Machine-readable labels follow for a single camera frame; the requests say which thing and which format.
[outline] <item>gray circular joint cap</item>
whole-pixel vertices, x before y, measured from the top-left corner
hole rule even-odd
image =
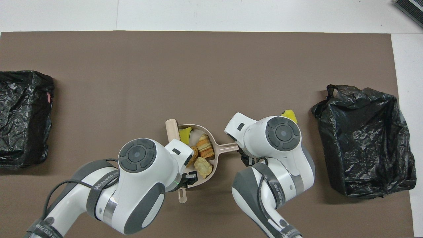
[[[266,138],[273,148],[290,151],[297,147],[301,135],[297,124],[288,118],[277,116],[267,122]]]
[[[146,170],[156,159],[156,145],[149,139],[127,143],[120,151],[118,162],[123,170],[138,173]]]

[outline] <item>brown table surface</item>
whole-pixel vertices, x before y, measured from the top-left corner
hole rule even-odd
[[[348,199],[331,189],[310,108],[327,84],[398,95],[388,34],[231,32],[2,33],[0,70],[55,79],[48,159],[0,171],[1,237],[22,237],[49,191],[89,161],[116,157],[135,138],[167,143],[165,121],[208,128],[218,143],[236,112],[259,120],[293,109],[316,164],[315,185],[279,209],[305,237],[412,237],[409,193]],[[166,194],[152,224],[132,237],[265,237],[236,205],[244,169],[223,154],[214,176],[179,204]],[[86,213],[66,237],[123,237]]]

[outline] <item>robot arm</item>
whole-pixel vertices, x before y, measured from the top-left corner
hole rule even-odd
[[[128,235],[147,227],[159,212],[165,192],[182,186],[193,150],[178,140],[163,147],[140,138],[118,155],[119,169],[105,160],[83,165],[25,237],[61,238],[87,212]]]
[[[276,211],[314,183],[314,163],[301,145],[297,124],[283,116],[255,121],[237,113],[225,133],[238,144],[244,163],[251,166],[238,172],[232,184],[238,206],[269,237],[301,237]],[[254,158],[264,160],[256,163]]]

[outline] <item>yellow-green object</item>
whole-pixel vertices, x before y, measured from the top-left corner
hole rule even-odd
[[[182,142],[185,144],[190,143],[190,134],[191,134],[192,127],[187,127],[185,129],[179,130],[179,137]]]
[[[295,117],[295,113],[293,110],[285,110],[281,116],[288,117],[289,119],[293,120],[296,124],[298,124],[297,118]]]

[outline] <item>black plastic bag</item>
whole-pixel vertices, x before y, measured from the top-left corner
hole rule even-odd
[[[36,71],[0,72],[0,168],[43,162],[54,84]]]
[[[395,96],[346,85],[328,85],[327,91],[327,99],[311,112],[332,188],[364,199],[413,189],[410,135]]]

